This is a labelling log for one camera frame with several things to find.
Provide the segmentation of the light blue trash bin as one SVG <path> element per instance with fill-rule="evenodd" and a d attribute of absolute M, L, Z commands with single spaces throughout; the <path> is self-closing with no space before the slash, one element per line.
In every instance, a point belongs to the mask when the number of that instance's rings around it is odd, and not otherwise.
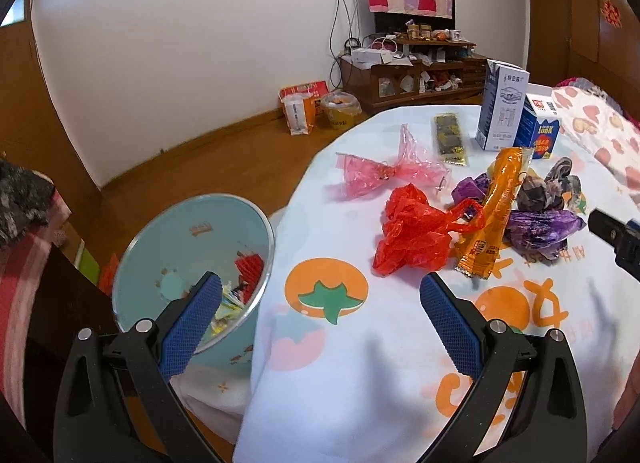
<path fill-rule="evenodd" d="M 213 272 L 226 296 L 191 362 L 247 376 L 274 246 L 268 218 L 243 197 L 206 194 L 172 206 L 138 233 L 119 261 L 112 290 L 119 328 L 157 318 L 169 301 Z"/>

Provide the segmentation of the wooden wardrobe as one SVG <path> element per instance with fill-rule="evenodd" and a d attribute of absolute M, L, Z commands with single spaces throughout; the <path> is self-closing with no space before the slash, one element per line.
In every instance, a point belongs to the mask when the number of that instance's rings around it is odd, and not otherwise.
<path fill-rule="evenodd" d="M 527 70 L 537 84 L 585 77 L 639 118 L 639 18 L 626 0 L 529 0 Z"/>

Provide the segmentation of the heart-pattern quilt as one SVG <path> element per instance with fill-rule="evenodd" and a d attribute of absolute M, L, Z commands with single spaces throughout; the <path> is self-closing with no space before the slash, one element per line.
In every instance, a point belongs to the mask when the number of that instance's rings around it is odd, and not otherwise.
<path fill-rule="evenodd" d="M 551 89 L 565 136 L 598 160 L 639 206 L 639 125 L 602 88 L 583 77 Z"/>

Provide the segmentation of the purple wrapper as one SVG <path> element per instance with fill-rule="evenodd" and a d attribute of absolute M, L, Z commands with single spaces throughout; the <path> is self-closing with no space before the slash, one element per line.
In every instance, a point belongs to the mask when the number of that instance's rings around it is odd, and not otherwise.
<path fill-rule="evenodd" d="M 584 218 L 569 210 L 522 212 L 511 210 L 503 238 L 523 256 L 556 261 L 567 250 L 568 238 L 586 227 Z"/>

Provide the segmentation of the blue white small carton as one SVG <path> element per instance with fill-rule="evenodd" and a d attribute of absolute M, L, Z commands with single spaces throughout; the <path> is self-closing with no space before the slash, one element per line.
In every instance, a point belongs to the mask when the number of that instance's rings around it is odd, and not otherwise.
<path fill-rule="evenodd" d="M 561 127 L 559 110 L 550 96 L 527 93 L 514 145 L 532 149 L 532 159 L 549 158 Z"/>

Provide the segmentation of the red cardboard box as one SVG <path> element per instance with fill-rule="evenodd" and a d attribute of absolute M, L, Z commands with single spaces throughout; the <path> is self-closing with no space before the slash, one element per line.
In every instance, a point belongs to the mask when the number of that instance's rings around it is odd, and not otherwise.
<path fill-rule="evenodd" d="M 281 102 L 288 96 L 293 94 L 301 94 L 304 97 L 312 99 L 320 99 L 329 93 L 329 87 L 325 80 L 315 80 L 314 82 L 305 82 L 294 86 L 284 87 L 279 91 L 279 99 Z"/>

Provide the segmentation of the orange white paper bag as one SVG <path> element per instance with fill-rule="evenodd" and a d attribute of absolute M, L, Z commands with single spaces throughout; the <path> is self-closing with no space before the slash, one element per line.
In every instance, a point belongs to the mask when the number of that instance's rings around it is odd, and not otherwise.
<path fill-rule="evenodd" d="M 308 93 L 292 93 L 282 99 L 282 108 L 288 131 L 292 136 L 311 133 L 314 129 L 316 108 L 314 99 Z"/>

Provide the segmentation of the white fruit-print bedsheet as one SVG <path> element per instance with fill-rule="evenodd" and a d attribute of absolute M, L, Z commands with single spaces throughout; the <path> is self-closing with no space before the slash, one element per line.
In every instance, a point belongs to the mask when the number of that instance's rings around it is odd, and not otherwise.
<path fill-rule="evenodd" d="M 338 154 L 396 156 L 399 131 L 432 146 L 434 108 L 375 115 L 316 155 L 276 232 L 272 275 L 258 310 L 252 373 L 192 365 L 172 386 L 238 462 L 413 462 L 469 389 L 420 303 L 422 272 L 379 278 L 371 263 L 388 195 L 338 201 Z M 562 330 L 585 397 L 588 448 L 611 430 L 639 349 L 639 285 L 588 230 L 552 265 L 503 249 L 496 271 L 442 279 L 488 318 L 528 334 Z"/>

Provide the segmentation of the red plastic bag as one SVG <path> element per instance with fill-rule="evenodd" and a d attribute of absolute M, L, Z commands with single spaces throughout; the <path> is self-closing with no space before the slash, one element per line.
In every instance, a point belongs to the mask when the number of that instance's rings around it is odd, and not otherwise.
<path fill-rule="evenodd" d="M 484 207 L 471 197 L 440 210 L 430 204 L 423 191 L 408 183 L 393 189 L 385 205 L 383 236 L 376 246 L 372 270 L 382 277 L 402 267 L 438 271 L 450 257 L 452 232 L 475 232 L 484 226 Z"/>

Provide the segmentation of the red orange snack wrapper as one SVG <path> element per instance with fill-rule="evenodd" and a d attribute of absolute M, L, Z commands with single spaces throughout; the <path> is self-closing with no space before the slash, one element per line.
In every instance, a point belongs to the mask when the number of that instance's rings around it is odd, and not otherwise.
<path fill-rule="evenodd" d="M 464 275 L 488 279 L 494 270 L 512 205 L 533 153 L 529 148 L 508 148 L 497 154 L 483 203 L 484 224 L 480 229 L 463 233 L 456 246 L 456 269 Z"/>

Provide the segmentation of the wooden door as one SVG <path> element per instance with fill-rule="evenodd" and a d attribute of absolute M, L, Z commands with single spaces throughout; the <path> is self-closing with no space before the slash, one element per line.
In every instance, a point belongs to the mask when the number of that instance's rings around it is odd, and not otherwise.
<path fill-rule="evenodd" d="M 70 223 L 93 249 L 102 194 L 67 136 L 43 77 L 32 29 L 32 0 L 25 19 L 1 29 L 1 156 L 48 176 L 72 211 Z"/>

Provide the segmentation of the grey wrapper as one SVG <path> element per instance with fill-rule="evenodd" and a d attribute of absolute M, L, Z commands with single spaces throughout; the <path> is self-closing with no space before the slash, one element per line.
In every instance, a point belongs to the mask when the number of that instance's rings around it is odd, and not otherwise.
<path fill-rule="evenodd" d="M 585 215 L 587 200 L 582 182 L 572 174 L 573 161 L 561 157 L 544 177 L 530 170 L 518 190 L 516 205 L 522 212 L 569 210 Z"/>

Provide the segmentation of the black plastic bag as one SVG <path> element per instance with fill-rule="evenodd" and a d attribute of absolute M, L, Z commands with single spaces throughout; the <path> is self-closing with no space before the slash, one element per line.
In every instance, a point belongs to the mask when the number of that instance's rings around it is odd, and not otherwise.
<path fill-rule="evenodd" d="M 1 248 L 14 246 L 36 226 L 49 222 L 54 184 L 35 171 L 1 161 Z"/>

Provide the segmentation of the red striped cloth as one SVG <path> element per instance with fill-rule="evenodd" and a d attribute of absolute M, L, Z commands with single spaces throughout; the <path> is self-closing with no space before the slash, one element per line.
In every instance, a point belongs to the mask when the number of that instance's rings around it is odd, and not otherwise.
<path fill-rule="evenodd" d="M 48 223 L 29 231 L 14 246 L 1 252 L 1 394 L 25 427 L 24 364 L 30 314 L 53 235 L 72 212 L 58 191 L 54 192 Z"/>

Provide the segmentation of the pink cellophane wrapper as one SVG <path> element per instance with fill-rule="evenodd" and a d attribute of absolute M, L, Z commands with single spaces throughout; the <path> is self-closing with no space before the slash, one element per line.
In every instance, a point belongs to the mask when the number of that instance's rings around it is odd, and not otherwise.
<path fill-rule="evenodd" d="M 442 191 L 451 181 L 450 168 L 416 141 L 407 124 L 399 131 L 397 156 L 385 163 L 355 154 L 337 153 L 340 183 L 323 188 L 330 201 L 352 201 L 370 197 L 392 183 L 412 183 L 418 188 Z"/>

